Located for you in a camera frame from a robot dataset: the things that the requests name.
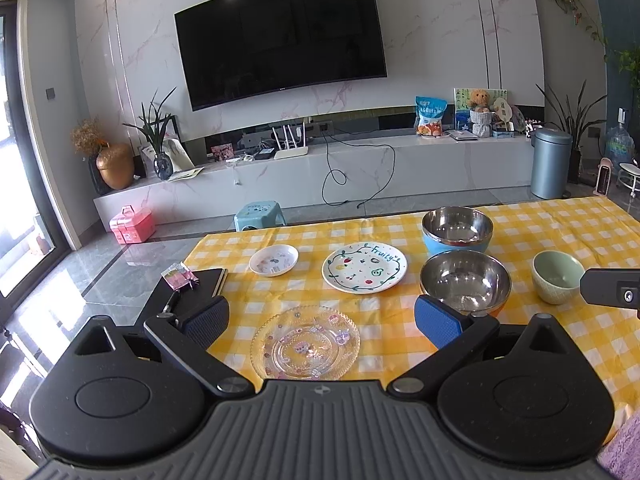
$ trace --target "small white dish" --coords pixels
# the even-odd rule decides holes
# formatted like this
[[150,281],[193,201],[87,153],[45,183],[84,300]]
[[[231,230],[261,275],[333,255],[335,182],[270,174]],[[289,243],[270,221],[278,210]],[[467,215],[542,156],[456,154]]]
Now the small white dish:
[[270,245],[260,249],[249,260],[249,268],[266,278],[289,272],[298,261],[298,250],[290,245]]

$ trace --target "black cable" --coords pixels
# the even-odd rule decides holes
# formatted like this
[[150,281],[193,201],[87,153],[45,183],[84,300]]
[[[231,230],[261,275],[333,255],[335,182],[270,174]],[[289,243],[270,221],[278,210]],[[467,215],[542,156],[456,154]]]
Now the black cable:
[[[342,132],[342,133],[348,134],[348,135],[368,134],[368,133],[371,133],[371,132],[375,131],[375,130],[371,130],[370,132],[357,132],[357,133],[353,133],[352,134],[352,133],[349,133],[349,132],[344,132],[342,130],[338,130],[337,128],[334,128],[334,130],[337,130],[338,132]],[[389,180],[386,181],[386,184],[381,189],[379,189],[377,192],[375,192],[373,195],[371,195],[366,200],[363,200],[362,202],[360,202],[356,206],[356,209],[360,209],[361,205],[365,205],[367,202],[369,202],[370,200],[373,200],[377,195],[379,195],[380,193],[382,193],[385,190],[386,186],[389,185],[389,183],[391,182],[391,179],[394,177],[394,173],[396,172],[396,150],[394,149],[393,146],[391,146],[390,144],[349,144],[348,142],[344,142],[343,140],[336,139],[331,134],[326,134],[322,130],[320,132],[322,133],[322,138],[324,139],[324,143],[326,144],[326,164],[329,167],[329,173],[327,173],[326,177],[324,178],[324,182],[322,183],[322,191],[321,191],[322,200],[324,201],[325,204],[330,205],[330,206],[339,206],[339,205],[346,204],[348,202],[348,200],[344,200],[343,202],[330,203],[330,202],[327,202],[327,200],[324,198],[324,188],[326,186],[326,181],[329,179],[329,176],[331,176],[331,178],[334,180],[334,182],[338,186],[344,186],[345,184],[347,184],[347,176],[346,176],[346,174],[342,170],[335,170],[334,168],[331,167],[331,164],[329,163],[329,142],[328,142],[328,140],[326,140],[327,136],[329,136],[335,142],[340,142],[340,143],[344,144],[345,146],[352,146],[354,148],[359,148],[361,146],[374,146],[376,148],[391,148],[391,151],[394,154],[394,161],[393,161],[393,165],[392,165],[392,168],[391,168],[391,175],[389,175]],[[338,182],[338,180],[334,176],[334,172],[335,173],[340,173],[344,177],[344,182]]]

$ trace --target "white marble wall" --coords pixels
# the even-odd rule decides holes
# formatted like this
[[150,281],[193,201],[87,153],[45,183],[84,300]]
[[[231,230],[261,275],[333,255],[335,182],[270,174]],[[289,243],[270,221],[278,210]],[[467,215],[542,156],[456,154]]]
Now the white marble wall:
[[82,78],[93,115],[111,139],[174,86],[167,109],[185,139],[287,118],[412,105],[416,95],[452,101],[455,87],[506,88],[513,102],[543,105],[535,0],[377,0],[387,78],[324,84],[192,112],[174,14],[205,0],[76,0]]

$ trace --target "black tv screen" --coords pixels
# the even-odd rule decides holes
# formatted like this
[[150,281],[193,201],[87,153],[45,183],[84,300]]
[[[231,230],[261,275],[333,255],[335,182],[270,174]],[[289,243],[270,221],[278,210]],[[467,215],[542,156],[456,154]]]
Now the black tv screen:
[[209,0],[175,25],[193,110],[386,77],[376,0]]

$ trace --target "pink towel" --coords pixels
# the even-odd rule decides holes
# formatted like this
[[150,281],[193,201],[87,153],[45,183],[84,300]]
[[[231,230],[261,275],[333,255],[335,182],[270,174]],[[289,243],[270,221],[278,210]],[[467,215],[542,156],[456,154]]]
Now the pink towel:
[[626,421],[602,449],[598,462],[620,480],[640,478],[640,410]]

